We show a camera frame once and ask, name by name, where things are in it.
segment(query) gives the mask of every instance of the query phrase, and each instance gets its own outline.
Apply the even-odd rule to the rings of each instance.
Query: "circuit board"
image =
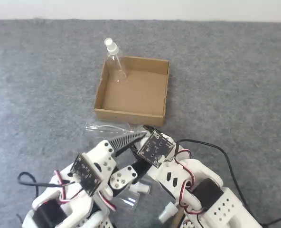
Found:
[[[95,190],[102,182],[101,178],[82,154],[77,156],[70,172],[77,177],[79,184],[89,196],[94,195]]]
[[[138,151],[138,155],[158,168],[161,165],[160,159],[162,156],[166,158],[173,148],[174,145],[171,142],[157,131],[153,131],[149,139]]]

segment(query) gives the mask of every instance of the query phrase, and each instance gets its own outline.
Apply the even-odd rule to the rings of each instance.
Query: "clear plastic bottle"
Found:
[[[127,79],[127,70],[122,61],[122,52],[111,38],[105,39],[104,44],[108,50],[107,64],[110,77],[115,82],[125,81]]]

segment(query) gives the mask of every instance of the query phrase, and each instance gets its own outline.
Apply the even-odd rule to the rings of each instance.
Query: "bottle cap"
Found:
[[[115,56],[115,55],[118,54],[119,48],[118,48],[116,43],[114,43],[114,41],[111,38],[106,38],[104,40],[104,44],[106,45],[107,50],[108,50],[110,55]]]

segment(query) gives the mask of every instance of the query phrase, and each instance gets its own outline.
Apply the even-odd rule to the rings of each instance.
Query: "cardboard box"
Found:
[[[141,57],[123,60],[128,77],[112,79],[103,66],[94,111],[99,119],[162,126],[166,113],[169,61]]]

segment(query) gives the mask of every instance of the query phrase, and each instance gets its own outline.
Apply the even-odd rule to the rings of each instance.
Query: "electronic component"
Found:
[[[153,131],[145,144],[140,148],[138,155],[155,167],[160,167],[162,156],[166,158],[174,145],[157,131]]]
[[[95,190],[101,184],[102,179],[91,167],[83,154],[79,154],[70,170],[77,178],[79,184],[87,192],[89,196],[93,196]]]
[[[192,191],[192,194],[201,202],[205,210],[209,210],[215,202],[223,195],[223,191],[213,182],[207,178],[200,182],[200,184]]]
[[[54,228],[66,219],[66,214],[55,199],[42,204],[33,215],[33,220],[39,228]]]

